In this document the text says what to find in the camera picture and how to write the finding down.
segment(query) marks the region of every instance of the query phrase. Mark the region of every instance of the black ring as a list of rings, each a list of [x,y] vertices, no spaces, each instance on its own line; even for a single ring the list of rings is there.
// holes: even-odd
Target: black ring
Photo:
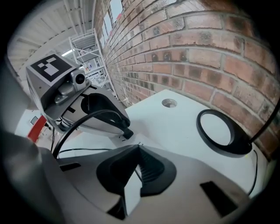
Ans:
[[[205,114],[213,114],[226,123],[231,133],[231,139],[228,145],[218,144],[203,130],[201,117]],[[199,135],[206,145],[221,155],[239,158],[248,154],[252,149],[252,144],[249,142],[250,137],[246,134],[246,132],[234,120],[219,111],[212,109],[201,111],[196,118],[196,127]]]

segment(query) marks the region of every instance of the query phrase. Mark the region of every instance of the metal scaffolding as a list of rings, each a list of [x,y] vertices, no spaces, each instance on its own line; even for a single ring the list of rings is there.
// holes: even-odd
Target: metal scaffolding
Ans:
[[[74,60],[77,64],[82,65],[80,69],[84,69],[86,78],[91,80],[94,85],[111,90],[118,99],[104,62],[95,29],[74,38],[69,37],[69,42]]]

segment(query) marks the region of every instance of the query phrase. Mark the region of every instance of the brick wall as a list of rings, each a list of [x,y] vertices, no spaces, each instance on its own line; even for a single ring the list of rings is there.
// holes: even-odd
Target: brick wall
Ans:
[[[104,22],[104,17],[108,12],[109,15],[112,15],[111,7],[110,7],[110,0],[95,0],[95,11],[94,11],[94,27],[98,34],[98,38],[102,35],[102,25]]]
[[[226,0],[122,4],[103,49],[120,99],[132,104],[170,89],[226,113],[250,136],[260,129],[280,88],[268,44],[246,13]],[[278,144],[279,121],[257,141],[267,157]]]

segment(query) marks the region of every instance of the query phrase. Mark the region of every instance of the white tabletop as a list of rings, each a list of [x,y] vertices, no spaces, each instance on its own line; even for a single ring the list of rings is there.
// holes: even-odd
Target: white tabletop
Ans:
[[[162,105],[164,99],[177,101],[177,106],[167,108]],[[126,109],[131,121],[130,129],[134,136],[130,140],[124,138],[108,138],[89,133],[81,133],[66,142],[61,150],[69,148],[110,148],[115,149],[139,142],[151,147],[168,150],[205,162],[221,174],[238,184],[248,192],[253,184],[256,166],[256,155],[251,151],[242,158],[230,158],[210,149],[201,139],[196,128],[196,117],[206,106],[169,90],[161,91]],[[207,134],[220,144],[229,142],[230,133],[227,126],[219,118],[212,115],[202,117],[202,125]],[[267,160],[261,151],[253,145],[258,154],[258,176],[254,196],[263,187]],[[62,157],[97,153],[94,151],[75,151],[61,154]]]

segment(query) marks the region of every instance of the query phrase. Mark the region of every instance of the window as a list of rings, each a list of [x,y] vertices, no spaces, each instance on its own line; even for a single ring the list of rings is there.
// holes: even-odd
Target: window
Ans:
[[[102,25],[102,31],[103,31],[104,41],[106,42],[107,39],[108,39],[108,34],[107,34],[107,31],[106,31],[105,23],[103,23],[103,25]]]
[[[123,5],[121,0],[111,0],[110,2],[112,15],[113,15],[113,22],[117,20],[117,17],[122,13],[123,11]]]
[[[101,43],[102,48],[103,48],[103,47],[104,47],[104,45],[105,45],[105,41],[104,41],[103,34],[102,34],[102,36],[101,36],[101,38],[100,38],[100,43]]]
[[[110,19],[108,12],[106,13],[106,15],[104,17],[104,22],[105,22],[105,26],[106,26],[106,30],[107,30],[107,35],[110,36],[110,32],[112,30],[112,24],[111,24],[111,19]]]

